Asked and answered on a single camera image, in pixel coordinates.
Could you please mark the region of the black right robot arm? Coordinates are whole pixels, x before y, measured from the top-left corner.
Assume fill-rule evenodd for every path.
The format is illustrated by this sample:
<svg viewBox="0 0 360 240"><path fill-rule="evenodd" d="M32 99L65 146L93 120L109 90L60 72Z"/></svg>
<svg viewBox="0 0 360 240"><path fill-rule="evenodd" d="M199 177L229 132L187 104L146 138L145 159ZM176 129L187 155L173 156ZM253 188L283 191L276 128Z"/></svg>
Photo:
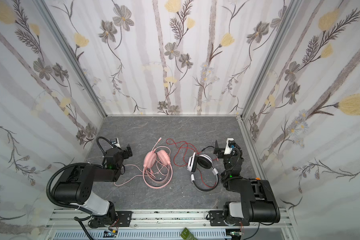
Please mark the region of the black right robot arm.
<svg viewBox="0 0 360 240"><path fill-rule="evenodd" d="M221 184L228 192L240 195L240 201L224 204L223 222L228 226L278 223L281 213L269 181L241 176L243 151L235 140L228 138L225 148L215 142L214 154L223 160L225 168L221 173Z"/></svg>

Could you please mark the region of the pink headset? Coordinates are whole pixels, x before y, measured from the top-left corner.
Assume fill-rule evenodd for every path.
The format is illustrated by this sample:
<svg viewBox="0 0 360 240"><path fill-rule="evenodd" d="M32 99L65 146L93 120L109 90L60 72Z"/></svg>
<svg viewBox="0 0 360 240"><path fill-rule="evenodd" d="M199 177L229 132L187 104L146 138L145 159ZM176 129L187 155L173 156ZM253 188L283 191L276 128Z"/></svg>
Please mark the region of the pink headset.
<svg viewBox="0 0 360 240"><path fill-rule="evenodd" d="M173 178L171 150L166 146L158 146L159 138L144 159L142 176L145 184L151 189L166 187Z"/></svg>

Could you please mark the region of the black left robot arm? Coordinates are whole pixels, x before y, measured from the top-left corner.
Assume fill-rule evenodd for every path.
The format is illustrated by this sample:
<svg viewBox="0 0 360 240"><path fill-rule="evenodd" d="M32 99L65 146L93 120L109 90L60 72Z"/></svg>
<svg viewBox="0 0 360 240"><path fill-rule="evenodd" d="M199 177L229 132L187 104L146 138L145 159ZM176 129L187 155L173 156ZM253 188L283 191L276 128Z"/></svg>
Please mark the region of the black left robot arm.
<svg viewBox="0 0 360 240"><path fill-rule="evenodd" d="M133 156L132 148L122 149L118 138L97 137L96 143L102 152L102 163L73 163L57 170L48 180L46 196L62 208L75 209L88 214L86 218L75 217L83 225L88 220L90 228L114 227L119 214L114 203L93 192L95 182L116 183L125 170L124 160Z"/></svg>

